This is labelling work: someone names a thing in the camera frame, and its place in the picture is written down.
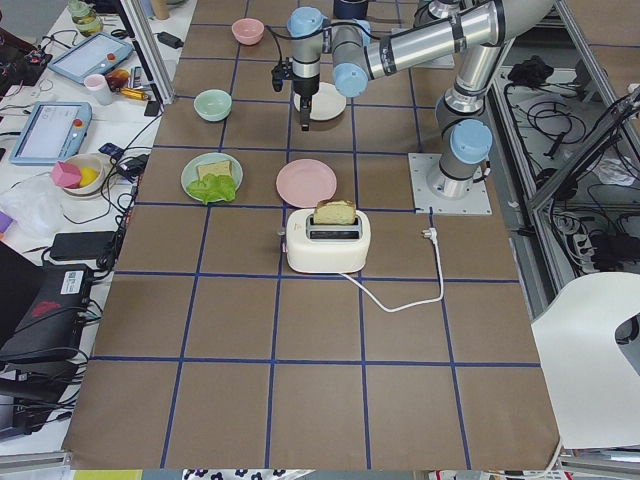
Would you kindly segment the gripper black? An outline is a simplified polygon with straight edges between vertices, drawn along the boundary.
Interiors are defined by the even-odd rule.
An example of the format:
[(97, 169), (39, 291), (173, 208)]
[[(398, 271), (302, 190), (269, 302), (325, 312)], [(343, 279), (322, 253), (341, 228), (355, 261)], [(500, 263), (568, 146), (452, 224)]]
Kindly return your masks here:
[(292, 83), (294, 92), (301, 97), (299, 100), (301, 129), (308, 131), (310, 128), (312, 97), (319, 91), (320, 75), (308, 78), (294, 75)]

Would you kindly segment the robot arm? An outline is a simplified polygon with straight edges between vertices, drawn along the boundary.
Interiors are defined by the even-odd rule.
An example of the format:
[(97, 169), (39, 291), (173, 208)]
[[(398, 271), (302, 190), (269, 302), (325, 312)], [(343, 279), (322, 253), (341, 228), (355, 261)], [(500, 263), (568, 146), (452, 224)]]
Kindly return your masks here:
[(292, 54), (279, 58), (272, 85), (279, 91), (291, 82), (300, 101), (301, 128), (308, 130), (323, 56), (332, 62), (335, 88), (347, 98), (362, 95), (377, 79), (450, 58), (451, 84), (437, 94), (435, 104), (441, 135), (449, 140), (455, 123), (481, 114), (513, 40), (552, 7), (550, 1), (421, 1), (408, 28), (374, 34), (355, 3), (337, 3), (331, 17), (302, 6), (288, 19)]

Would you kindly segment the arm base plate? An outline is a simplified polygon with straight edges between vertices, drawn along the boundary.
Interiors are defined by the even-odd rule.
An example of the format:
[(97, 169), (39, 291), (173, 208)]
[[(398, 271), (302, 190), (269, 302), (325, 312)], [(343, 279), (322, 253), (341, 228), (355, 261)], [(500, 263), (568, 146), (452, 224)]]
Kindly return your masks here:
[(413, 66), (453, 68), (454, 40), (450, 26), (441, 23), (429, 28), (415, 29), (410, 32), (410, 36), (415, 50)]
[(439, 169), (440, 157), (437, 153), (408, 155), (415, 211), (435, 215), (491, 215), (486, 183), (475, 183), (481, 177), (481, 169), (476, 169), (471, 180), (451, 180)]

